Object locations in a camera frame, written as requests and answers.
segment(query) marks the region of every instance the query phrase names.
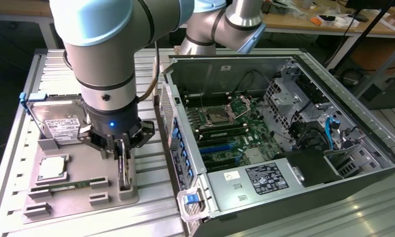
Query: hard drive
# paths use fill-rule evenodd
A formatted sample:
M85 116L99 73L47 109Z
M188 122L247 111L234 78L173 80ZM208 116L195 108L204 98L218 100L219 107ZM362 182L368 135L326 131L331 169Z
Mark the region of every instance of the hard drive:
M60 145L80 143L79 128L87 125L87 112L81 96L40 96L31 94L27 102L32 118L44 138Z

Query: motherboard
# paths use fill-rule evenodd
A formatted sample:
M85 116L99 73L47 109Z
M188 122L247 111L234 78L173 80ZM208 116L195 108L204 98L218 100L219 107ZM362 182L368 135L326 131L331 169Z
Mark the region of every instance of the motherboard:
M208 172L268 161L282 151L251 96L185 97L185 105Z

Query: white label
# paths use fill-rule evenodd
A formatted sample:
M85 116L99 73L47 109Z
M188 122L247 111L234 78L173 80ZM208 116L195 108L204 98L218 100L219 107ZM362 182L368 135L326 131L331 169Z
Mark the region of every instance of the white label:
M68 141L77 139L79 119L45 120L47 127L56 141Z
M224 177L226 177L226 180L239 179L240 174L238 171L232 171L232 172L224 173Z
M231 66L222 66L222 71L230 71L231 70Z

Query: aluminum profile table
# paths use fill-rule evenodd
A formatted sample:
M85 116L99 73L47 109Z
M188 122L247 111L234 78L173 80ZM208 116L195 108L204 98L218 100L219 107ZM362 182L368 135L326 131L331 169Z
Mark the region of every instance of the aluminum profile table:
M264 49L256 49L252 54L263 52ZM232 52L223 49L219 53ZM160 54L163 64L168 64L167 55L173 54L173 50L161 49ZM47 56L35 56L25 92L40 90L49 94L79 93L76 79L61 56L61 50L51 50ZM151 82L153 56L153 49L144 49L136 54L139 94ZM140 103L139 108L144 119L156 119L149 100ZM21 209L37 137L36 125L20 106L0 166L0 237L185 235L157 133L149 144L135 150L139 203L23 225ZM395 237L395 175L343 201L232 235L242 236Z
M153 58L153 50L136 54L139 95L152 80ZM63 62L63 50L49 50L47 55L33 58L24 92L29 94L39 91L57 95L80 93L73 73ZM139 116L156 120L151 100L139 104ZM140 197L137 203L24 225L23 206L39 134L35 122L19 106L0 166L0 237L184 235L159 131L149 142L133 151Z

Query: blue pcie slot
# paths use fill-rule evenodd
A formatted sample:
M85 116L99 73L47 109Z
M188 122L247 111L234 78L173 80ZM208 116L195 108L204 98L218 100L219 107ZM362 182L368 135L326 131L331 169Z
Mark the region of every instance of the blue pcie slot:
M214 152L231 151L232 147L234 147L232 144L230 144L230 145L218 146L218 147L202 148L199 149L199 152L200 154L208 154Z

